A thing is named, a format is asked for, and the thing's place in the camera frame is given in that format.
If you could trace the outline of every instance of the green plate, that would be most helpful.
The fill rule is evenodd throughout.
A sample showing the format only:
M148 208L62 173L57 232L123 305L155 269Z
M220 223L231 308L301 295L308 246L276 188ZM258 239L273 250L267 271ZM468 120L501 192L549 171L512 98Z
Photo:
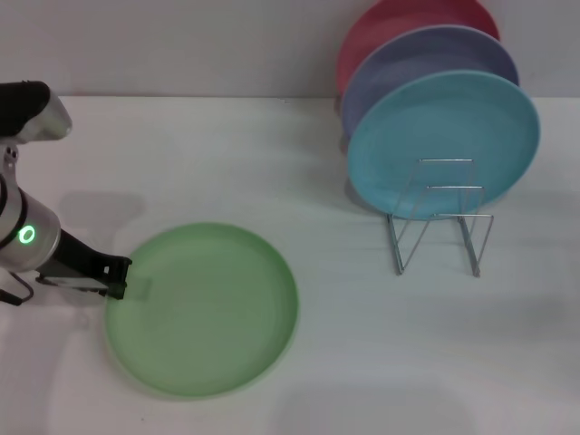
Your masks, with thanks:
M284 259L238 227L194 224L137 249L105 323L121 365L150 387L205 397L240 387L286 348L298 295Z

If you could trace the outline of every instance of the plate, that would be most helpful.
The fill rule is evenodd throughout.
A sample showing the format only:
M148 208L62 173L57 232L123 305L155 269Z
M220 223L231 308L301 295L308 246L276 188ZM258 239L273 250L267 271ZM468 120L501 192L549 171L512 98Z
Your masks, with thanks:
M436 24L466 25L499 39L493 18L474 0L381 0L344 39L336 68L339 93L344 93L358 66L376 48L400 34Z
M536 109L514 83L488 72L441 72L372 107L351 139L348 172L367 203L409 218L426 186L483 186L483 204L499 198L526 172L538 143ZM396 208L421 159L475 163L421 164ZM476 194L466 200L456 189L432 189L414 217L473 210L478 201Z
M494 73L519 84L514 61L488 34L448 24L413 30L372 52L349 81L341 110L347 136L385 95L413 80L450 70Z
M122 301L109 299L108 343L151 388L206 397L272 365L295 328L298 298L284 259L238 227L194 224L138 248Z

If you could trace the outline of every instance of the purple plate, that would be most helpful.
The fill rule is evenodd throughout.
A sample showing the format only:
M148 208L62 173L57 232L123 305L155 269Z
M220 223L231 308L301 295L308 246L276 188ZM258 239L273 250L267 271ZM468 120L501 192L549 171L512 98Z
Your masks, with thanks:
M450 70L493 73L519 84L517 69L498 40L463 25L414 30L372 52L343 96L343 127L350 138L369 109L402 85Z

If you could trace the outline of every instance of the light blue plate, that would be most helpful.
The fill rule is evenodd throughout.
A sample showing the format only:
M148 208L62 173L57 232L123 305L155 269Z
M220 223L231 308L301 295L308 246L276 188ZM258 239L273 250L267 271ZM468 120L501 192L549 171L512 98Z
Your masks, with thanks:
M492 201L524 175L536 155L539 118L512 82L487 72L441 72L411 82L366 114L348 149L348 172L362 199L385 213L408 218L426 186L485 188ZM473 159L469 164L424 163L394 210L420 159ZM460 213L478 204L475 193L430 190L416 218Z
M406 83L451 70L494 73L519 84L514 61L488 34L450 24L413 30L377 48L357 68L341 108L347 136L382 97Z

